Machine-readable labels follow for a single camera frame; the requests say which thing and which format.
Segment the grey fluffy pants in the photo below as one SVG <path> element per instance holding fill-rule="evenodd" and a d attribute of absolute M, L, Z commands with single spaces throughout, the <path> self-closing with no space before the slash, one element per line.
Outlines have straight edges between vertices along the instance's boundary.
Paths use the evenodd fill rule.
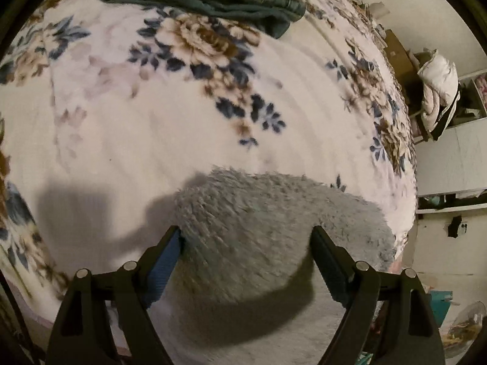
<path fill-rule="evenodd" d="M 311 257 L 315 226 L 379 271 L 395 256 L 374 203 L 303 176 L 215 169 L 170 214 L 185 248 L 153 315 L 176 364 L 316 364 L 343 309 Z"/>

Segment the white wardrobe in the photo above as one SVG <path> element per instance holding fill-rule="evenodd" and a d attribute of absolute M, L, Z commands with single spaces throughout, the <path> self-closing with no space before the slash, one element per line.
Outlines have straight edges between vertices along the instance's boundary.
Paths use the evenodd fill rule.
<path fill-rule="evenodd" d="M 486 106 L 474 84 L 483 73 L 461 78 L 455 117 L 439 140 L 416 147 L 420 273 L 486 274 Z"/>

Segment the floral bed blanket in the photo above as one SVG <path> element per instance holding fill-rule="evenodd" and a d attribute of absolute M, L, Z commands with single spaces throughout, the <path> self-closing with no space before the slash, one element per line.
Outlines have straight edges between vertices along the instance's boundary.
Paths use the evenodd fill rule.
<path fill-rule="evenodd" d="M 1 61 L 1 268 L 53 321 L 70 273 L 138 256 L 159 201 L 217 166 L 374 202 L 400 255 L 415 164 L 353 0 L 307 0 L 280 38 L 162 2 L 44 0 Z"/>

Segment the brown cardboard box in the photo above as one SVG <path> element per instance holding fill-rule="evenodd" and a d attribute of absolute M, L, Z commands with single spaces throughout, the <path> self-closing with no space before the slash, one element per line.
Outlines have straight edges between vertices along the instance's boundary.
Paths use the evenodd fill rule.
<path fill-rule="evenodd" d="M 385 44 L 386 57 L 394 69 L 394 75 L 403 93 L 406 94 L 408 89 L 419 80 L 417 69 L 411 62 L 406 49 L 390 29 L 385 31 Z"/>

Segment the white jacket on chair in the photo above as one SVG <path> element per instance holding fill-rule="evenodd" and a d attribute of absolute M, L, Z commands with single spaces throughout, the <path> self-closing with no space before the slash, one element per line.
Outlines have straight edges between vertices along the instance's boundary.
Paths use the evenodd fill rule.
<path fill-rule="evenodd" d="M 425 49 L 414 57 L 419 62 L 417 75 L 423 84 L 420 122 L 427 139 L 437 141 L 451 123 L 460 100 L 457 66 L 437 50 Z"/>

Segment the pink blanket on shelf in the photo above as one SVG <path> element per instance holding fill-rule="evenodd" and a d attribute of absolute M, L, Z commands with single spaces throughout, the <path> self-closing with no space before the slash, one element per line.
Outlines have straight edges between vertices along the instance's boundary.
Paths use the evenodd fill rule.
<path fill-rule="evenodd" d="M 474 84 L 484 105 L 487 106 L 487 73 L 480 74 L 480 76 L 476 77 Z"/>

